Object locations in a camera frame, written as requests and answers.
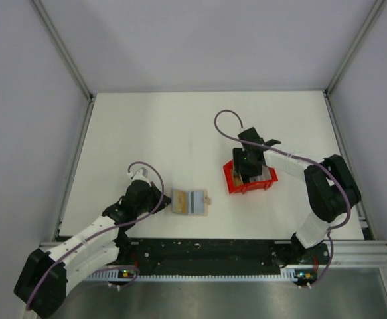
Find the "gold credit card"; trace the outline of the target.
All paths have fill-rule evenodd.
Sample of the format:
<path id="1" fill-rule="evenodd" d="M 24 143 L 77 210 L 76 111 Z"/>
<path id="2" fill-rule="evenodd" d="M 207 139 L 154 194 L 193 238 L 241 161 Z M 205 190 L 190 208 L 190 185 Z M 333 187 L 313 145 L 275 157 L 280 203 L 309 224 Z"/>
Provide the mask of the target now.
<path id="1" fill-rule="evenodd" d="M 186 191 L 173 189 L 171 194 L 171 210 L 174 213 L 186 215 L 188 213 L 188 195 Z"/>

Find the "red plastic card tray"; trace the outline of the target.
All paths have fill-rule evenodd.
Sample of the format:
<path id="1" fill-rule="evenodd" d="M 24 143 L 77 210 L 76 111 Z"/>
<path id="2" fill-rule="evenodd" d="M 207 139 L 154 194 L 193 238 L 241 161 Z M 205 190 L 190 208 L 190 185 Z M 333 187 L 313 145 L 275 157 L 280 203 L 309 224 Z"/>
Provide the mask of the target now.
<path id="1" fill-rule="evenodd" d="M 255 190 L 268 190 L 272 187 L 272 185 L 278 181 L 278 176 L 273 168 L 264 167 L 264 169 L 268 169 L 271 173 L 271 179 L 267 181 L 261 181 L 261 182 L 246 182 L 241 177 L 234 176 L 233 174 L 233 161 L 229 161 L 228 163 L 224 164 L 222 167 L 222 170 L 224 172 L 224 178 L 226 181 L 226 186 L 228 189 L 229 194 L 236 194 L 241 193 L 245 194 L 250 191 Z"/>

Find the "beige card holder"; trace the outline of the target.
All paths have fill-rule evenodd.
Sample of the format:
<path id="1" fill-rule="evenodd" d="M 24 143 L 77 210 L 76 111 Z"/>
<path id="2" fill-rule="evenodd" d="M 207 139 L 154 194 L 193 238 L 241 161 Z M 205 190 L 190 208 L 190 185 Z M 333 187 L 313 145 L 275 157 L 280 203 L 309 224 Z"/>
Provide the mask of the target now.
<path id="1" fill-rule="evenodd" d="M 204 191 L 206 194 L 206 214 L 205 215 L 188 215 L 188 214 L 186 214 L 185 216 L 206 216 L 206 215 L 208 215 L 208 206 L 211 204 L 211 199 L 208 196 L 208 193 L 206 190 L 196 190 L 196 191 Z"/>

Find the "grey credit card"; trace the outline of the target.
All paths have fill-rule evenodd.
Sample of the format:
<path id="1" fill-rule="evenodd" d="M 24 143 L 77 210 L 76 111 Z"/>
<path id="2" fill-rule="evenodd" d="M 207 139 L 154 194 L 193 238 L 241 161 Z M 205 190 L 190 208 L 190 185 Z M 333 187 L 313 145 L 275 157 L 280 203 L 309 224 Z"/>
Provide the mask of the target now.
<path id="1" fill-rule="evenodd" d="M 206 194 L 204 191 L 190 191 L 187 193 L 187 214 L 206 214 Z"/>

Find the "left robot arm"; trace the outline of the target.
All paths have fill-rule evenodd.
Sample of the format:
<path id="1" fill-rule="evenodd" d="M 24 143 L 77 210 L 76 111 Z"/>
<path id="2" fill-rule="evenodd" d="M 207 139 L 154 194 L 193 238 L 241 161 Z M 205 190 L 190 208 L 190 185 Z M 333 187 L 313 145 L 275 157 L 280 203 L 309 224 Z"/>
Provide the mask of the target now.
<path id="1" fill-rule="evenodd" d="M 132 181 L 125 195 L 84 230 L 49 250 L 31 252 L 15 284 L 15 296 L 41 318 L 52 316 L 92 273 L 114 261 L 127 262 L 131 256 L 127 230 L 170 204 L 171 198 L 154 183 Z"/>

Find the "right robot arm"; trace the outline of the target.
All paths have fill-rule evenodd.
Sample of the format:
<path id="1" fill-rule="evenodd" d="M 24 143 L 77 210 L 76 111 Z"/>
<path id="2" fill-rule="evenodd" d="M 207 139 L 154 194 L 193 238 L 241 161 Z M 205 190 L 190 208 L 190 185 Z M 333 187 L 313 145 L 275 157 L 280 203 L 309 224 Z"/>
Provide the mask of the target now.
<path id="1" fill-rule="evenodd" d="M 315 254 L 332 222 L 362 199 L 360 190 L 345 160 L 337 154 L 310 159 L 278 140 L 265 141 L 254 127 L 238 134 L 241 148 L 233 149 L 236 174 L 255 177 L 264 167 L 281 170 L 305 183 L 311 212 L 293 234 L 292 258 L 306 263 Z"/>

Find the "stack of upright cards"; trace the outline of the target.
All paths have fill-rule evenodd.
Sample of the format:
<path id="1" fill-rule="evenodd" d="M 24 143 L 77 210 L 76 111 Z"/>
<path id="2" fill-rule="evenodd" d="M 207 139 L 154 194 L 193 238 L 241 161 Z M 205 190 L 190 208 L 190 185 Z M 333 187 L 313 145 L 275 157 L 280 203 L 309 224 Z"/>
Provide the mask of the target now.
<path id="1" fill-rule="evenodd" d="M 261 175 L 257 175 L 250 178 L 250 182 L 261 182 L 261 181 L 267 181 L 271 179 L 271 173 L 268 169 L 264 169 L 262 171 Z"/>

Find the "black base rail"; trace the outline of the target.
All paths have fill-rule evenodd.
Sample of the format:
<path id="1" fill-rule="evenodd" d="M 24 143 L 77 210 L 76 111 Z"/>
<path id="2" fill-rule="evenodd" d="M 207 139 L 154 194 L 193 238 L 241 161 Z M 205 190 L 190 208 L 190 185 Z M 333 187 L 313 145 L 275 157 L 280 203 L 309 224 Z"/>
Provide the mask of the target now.
<path id="1" fill-rule="evenodd" d="M 113 263 L 137 266 L 141 275 L 243 275 L 279 274 L 294 265 L 315 269 L 328 261 L 324 243 L 304 250 L 291 241 L 131 238 Z"/>

